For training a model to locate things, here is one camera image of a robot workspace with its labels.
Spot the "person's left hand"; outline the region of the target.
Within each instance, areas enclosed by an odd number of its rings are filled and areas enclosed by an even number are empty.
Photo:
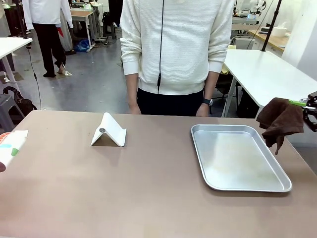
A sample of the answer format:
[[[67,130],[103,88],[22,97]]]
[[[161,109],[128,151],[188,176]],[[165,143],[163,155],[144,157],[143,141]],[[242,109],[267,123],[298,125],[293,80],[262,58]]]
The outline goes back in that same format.
[[[210,106],[202,103],[196,112],[197,117],[209,117]]]

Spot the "person's right hand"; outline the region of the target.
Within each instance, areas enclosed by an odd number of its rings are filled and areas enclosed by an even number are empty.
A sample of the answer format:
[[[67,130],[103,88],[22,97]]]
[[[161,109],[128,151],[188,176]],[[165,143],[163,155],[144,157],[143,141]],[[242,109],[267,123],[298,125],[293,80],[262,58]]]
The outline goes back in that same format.
[[[133,115],[141,115],[142,114],[136,100],[129,100],[128,106],[129,106],[129,113],[130,114],[133,114]]]

